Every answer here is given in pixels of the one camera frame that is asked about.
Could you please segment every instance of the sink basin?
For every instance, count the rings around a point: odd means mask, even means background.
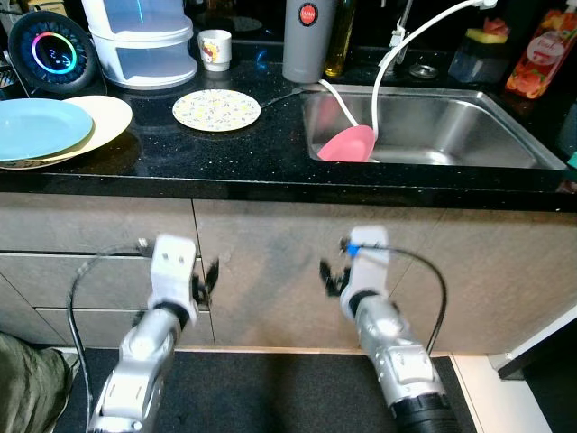
[[[359,124],[371,125],[372,87],[335,87]],[[320,148],[351,126],[334,97],[321,89],[302,96],[308,151],[317,160]],[[479,91],[382,88],[379,118],[370,162],[566,169]]]

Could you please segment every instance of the light blue plate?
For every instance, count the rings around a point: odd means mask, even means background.
[[[92,117],[55,99],[0,102],[0,161],[38,158],[68,149],[92,130]]]

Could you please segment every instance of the white tile floor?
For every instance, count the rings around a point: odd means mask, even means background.
[[[451,355],[478,433],[551,433],[524,381],[502,381],[487,356]]]

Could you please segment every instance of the white mug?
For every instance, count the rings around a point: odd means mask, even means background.
[[[233,36],[226,30],[204,30],[198,34],[200,58],[206,70],[222,72],[231,65]]]

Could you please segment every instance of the white tube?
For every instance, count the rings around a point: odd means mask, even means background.
[[[318,82],[321,83],[323,86],[325,86],[328,89],[328,91],[333,94],[333,96],[336,98],[336,101],[339,103],[339,106],[341,106],[341,108],[343,109],[344,115],[346,115],[346,118],[349,119],[349,122],[351,122],[353,126],[358,126],[359,123],[356,120],[354,120],[353,115],[351,114],[347,106],[344,104],[344,101],[339,95],[339,92],[336,91],[336,88],[334,88],[331,84],[329,84],[327,81],[323,79],[319,79]]]
[[[385,55],[385,57],[383,57],[383,59],[380,61],[379,74],[377,75],[375,85],[372,88],[372,98],[371,98],[372,130],[375,133],[375,142],[379,138],[379,114],[377,113],[377,96],[379,95],[380,82],[382,81],[382,78],[385,75],[385,72],[387,71],[387,68],[389,67],[390,63],[392,63],[392,61],[397,57],[397,54],[399,54],[401,50],[403,50],[403,48],[405,48],[410,42],[412,42],[418,35],[427,30],[429,27],[437,24],[439,21],[443,20],[450,14],[460,11],[465,7],[478,6],[480,4],[482,5],[482,3],[483,3],[482,0],[467,0],[453,7],[450,7],[446,11],[441,12],[435,18],[432,18],[431,20],[421,25],[418,29],[412,32],[403,42],[401,42],[399,45],[397,45],[395,48],[389,51]]]

